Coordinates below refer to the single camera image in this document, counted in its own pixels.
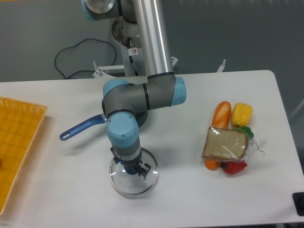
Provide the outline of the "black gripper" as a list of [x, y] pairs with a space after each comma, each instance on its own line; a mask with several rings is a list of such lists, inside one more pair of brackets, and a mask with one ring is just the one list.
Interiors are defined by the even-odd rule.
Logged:
[[121, 164], [126, 172], [137, 172], [144, 180], [147, 179], [147, 175], [152, 167], [147, 163], [142, 163], [141, 147], [139, 147], [133, 154], [127, 156], [116, 154], [113, 147], [110, 148], [110, 151], [114, 156], [112, 164]]

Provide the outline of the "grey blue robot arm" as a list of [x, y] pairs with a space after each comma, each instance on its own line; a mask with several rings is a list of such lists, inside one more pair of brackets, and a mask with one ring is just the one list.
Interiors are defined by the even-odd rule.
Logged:
[[124, 79], [108, 81], [102, 101], [114, 161], [126, 173], [146, 177], [151, 166], [142, 162], [139, 127], [149, 110], [186, 100], [184, 80], [174, 74], [162, 4], [159, 0], [84, 0], [82, 5], [92, 20], [115, 19], [112, 35], [125, 47], [126, 76], [147, 77], [147, 82], [137, 85]]

